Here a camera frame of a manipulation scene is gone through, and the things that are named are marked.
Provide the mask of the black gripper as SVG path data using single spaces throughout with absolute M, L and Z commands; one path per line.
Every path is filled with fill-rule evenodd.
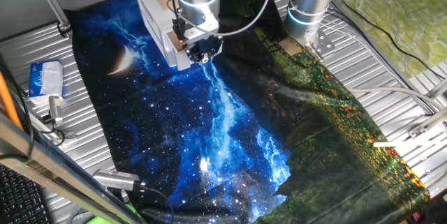
M 203 64 L 205 53 L 207 53 L 207 62 L 211 63 L 219 55 L 223 42 L 222 37 L 209 36 L 189 44 L 186 47 L 186 54 L 195 64 Z

